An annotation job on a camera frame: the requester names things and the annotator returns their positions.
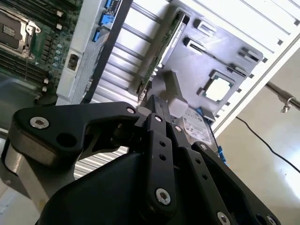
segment silver screw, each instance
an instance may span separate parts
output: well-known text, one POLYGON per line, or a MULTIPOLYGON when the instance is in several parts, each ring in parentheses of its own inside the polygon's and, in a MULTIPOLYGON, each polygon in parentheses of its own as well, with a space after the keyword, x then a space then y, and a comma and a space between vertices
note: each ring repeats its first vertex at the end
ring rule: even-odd
POLYGON ((270 221, 270 223, 271 223, 272 225, 277 225, 276 222, 273 220, 272 217, 267 216, 267 218, 268 218, 268 220, 270 221))
POLYGON ((224 213, 218 212, 217 213, 217 217, 220 220, 220 222, 221 222, 222 225, 230 225, 230 221, 229 221, 228 217, 224 213))
POLYGON ((131 113, 131 114, 135 114, 135 111, 134 111, 134 109, 132 109, 132 108, 127 108, 127 111, 128 111, 129 113, 131 113))
POLYGON ((169 193, 162 188, 156 190, 156 198, 163 205, 169 205, 171 203, 171 197, 169 193))
POLYGON ((33 117, 30 120, 30 125, 37 129, 45 129, 49 126, 49 121, 43 117, 33 117))
POLYGON ((175 126, 175 129, 176 129, 178 132, 181 132, 181 131, 182 131, 182 129, 181 129, 180 127, 178 127, 178 126, 175 126))
POLYGON ((204 144, 200 144, 200 147, 203 151, 207 151, 207 147, 204 144))
POLYGON ((155 116, 155 119, 159 122, 163 121, 159 116, 155 116))

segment cpu socket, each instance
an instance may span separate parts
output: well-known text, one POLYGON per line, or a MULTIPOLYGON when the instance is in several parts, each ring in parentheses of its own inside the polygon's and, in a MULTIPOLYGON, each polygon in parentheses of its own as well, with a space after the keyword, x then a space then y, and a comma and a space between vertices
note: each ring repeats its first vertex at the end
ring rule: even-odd
POLYGON ((35 59, 32 41, 41 29, 32 21, 0 7, 0 48, 18 56, 35 59))

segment metal rod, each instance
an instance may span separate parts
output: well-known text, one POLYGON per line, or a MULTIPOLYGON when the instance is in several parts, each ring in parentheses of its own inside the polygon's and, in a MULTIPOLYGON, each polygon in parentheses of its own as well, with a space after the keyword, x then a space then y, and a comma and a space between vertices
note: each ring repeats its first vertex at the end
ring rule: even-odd
POLYGON ((291 105, 294 106, 296 109, 298 109, 300 111, 300 102, 297 101, 297 99, 293 98, 291 101, 290 101, 291 105))
POLYGON ((275 84, 268 82, 266 87, 275 93, 279 100, 282 101, 286 106, 291 105, 294 106, 296 109, 300 111, 300 102, 296 99, 295 96, 290 94, 289 92, 282 90, 280 87, 276 86, 275 84))

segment floor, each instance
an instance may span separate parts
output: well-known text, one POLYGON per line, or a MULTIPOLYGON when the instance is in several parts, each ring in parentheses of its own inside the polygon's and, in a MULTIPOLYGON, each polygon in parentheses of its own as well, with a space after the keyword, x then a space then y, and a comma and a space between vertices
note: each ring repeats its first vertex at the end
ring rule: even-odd
MULTIPOLYGON (((272 82, 300 99, 300 50, 272 82)), ((300 168, 300 112, 280 114, 282 103, 264 88, 241 112, 240 118, 276 151, 300 168)), ((271 154, 244 124, 235 119, 220 135, 230 168, 273 211, 282 225, 300 224, 300 174, 271 154)), ((32 202, 0 183, 0 224, 32 225, 38 218, 32 202)))

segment black cable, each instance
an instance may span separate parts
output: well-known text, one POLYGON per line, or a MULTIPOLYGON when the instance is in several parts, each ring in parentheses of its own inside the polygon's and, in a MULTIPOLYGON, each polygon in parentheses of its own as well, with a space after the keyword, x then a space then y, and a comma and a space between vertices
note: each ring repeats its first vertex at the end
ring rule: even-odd
POLYGON ((256 137, 258 137, 258 139, 259 140, 261 140, 269 149, 270 149, 270 151, 274 154, 274 155, 276 155, 276 156, 278 156, 279 158, 281 158, 282 160, 284 160, 286 163, 288 163, 292 168, 294 168, 298 173, 300 173, 300 170, 297 168, 297 167, 295 167, 290 161, 288 161, 287 159, 285 159, 284 157, 282 157, 281 155, 279 155, 279 154, 277 154, 276 152, 274 152, 274 150, 271 148, 271 146, 269 146, 269 144, 268 143, 266 143, 257 133, 255 133, 252 129, 251 129, 251 127, 244 121, 244 120, 242 120, 241 118, 239 118, 239 117, 236 117, 238 120, 240 120, 241 122, 243 122, 246 126, 247 126, 247 128, 256 136, 256 137))

